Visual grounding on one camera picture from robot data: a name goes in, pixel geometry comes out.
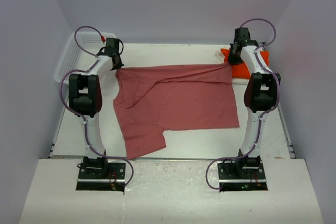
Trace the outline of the pink t shirt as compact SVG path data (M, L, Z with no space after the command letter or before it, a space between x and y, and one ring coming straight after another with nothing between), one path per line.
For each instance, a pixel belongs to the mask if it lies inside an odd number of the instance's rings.
M129 159L165 148L164 131L239 127L228 64L132 67L115 75L113 107Z

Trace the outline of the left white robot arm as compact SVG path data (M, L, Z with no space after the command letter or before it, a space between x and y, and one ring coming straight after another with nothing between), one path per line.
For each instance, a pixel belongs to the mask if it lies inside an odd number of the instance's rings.
M83 126L86 152L80 164L79 179L119 179L113 164L106 158L102 143L99 113L102 109L100 81L112 70L123 67L120 55L123 42L118 38L107 38L92 66L83 73L72 73L68 78L69 107Z

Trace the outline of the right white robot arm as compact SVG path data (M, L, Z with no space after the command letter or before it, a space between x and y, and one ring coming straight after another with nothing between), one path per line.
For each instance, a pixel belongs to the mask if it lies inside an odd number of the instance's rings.
M238 156L227 170L240 179L254 178L261 170L260 143L268 114L279 103L280 75L274 73L264 61L257 41L250 38L247 27L235 29L227 62L234 66L244 63L250 78L244 94L248 119L243 144Z

